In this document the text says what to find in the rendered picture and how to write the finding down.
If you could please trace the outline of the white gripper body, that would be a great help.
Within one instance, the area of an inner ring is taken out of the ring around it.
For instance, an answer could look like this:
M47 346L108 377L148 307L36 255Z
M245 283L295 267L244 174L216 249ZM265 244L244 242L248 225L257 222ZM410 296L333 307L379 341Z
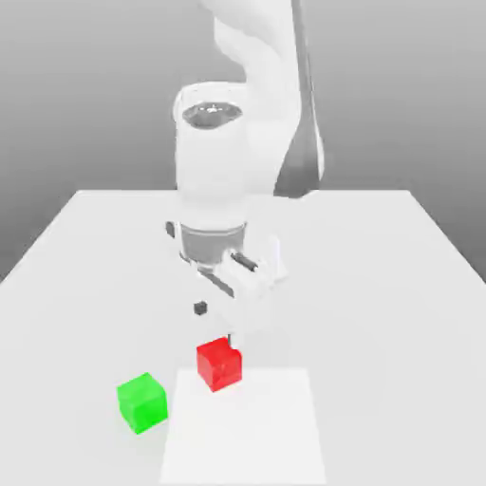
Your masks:
M181 273L196 286L196 300L226 334L250 335L273 326L274 264L248 258L224 258L204 268L183 258Z

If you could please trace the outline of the small red cube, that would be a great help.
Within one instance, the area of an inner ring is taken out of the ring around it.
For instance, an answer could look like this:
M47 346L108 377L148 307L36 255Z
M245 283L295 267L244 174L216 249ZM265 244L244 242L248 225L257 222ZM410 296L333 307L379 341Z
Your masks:
M196 368L212 392L242 380L242 355L221 337L196 348Z

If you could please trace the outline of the small green cube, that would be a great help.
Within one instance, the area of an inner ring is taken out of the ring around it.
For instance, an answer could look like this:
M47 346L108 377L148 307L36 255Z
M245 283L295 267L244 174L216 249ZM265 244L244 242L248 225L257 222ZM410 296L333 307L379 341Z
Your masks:
M148 372L117 387L121 416L135 434L141 434L168 419L163 386Z

